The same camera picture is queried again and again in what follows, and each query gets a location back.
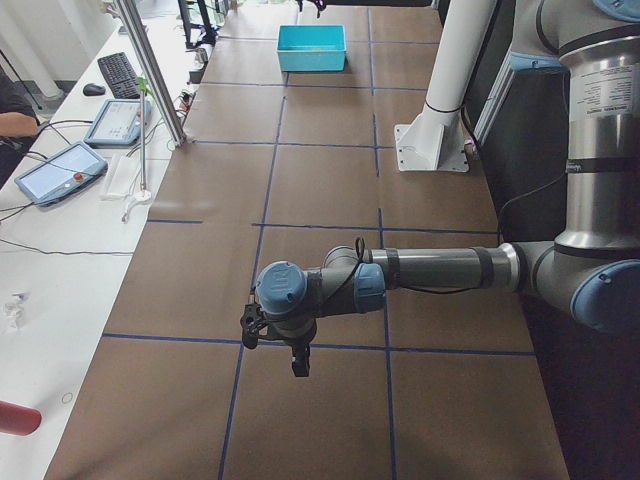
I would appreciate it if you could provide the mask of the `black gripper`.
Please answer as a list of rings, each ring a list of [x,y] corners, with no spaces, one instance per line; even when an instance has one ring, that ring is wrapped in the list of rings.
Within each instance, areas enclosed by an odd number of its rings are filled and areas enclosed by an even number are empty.
[[[310,343],[317,334],[317,323],[311,322],[297,331],[285,330],[283,342],[292,348],[292,371],[295,377],[308,377],[310,373]]]

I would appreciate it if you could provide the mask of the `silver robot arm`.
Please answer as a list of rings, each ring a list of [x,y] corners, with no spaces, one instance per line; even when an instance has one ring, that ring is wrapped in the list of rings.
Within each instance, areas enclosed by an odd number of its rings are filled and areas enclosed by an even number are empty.
[[[322,317],[380,310],[388,291],[525,292],[609,334],[639,327],[639,5],[520,1],[511,65],[570,76],[566,225],[551,241],[495,248],[332,249],[322,266],[259,274],[240,324],[245,347],[281,341],[305,377]]]

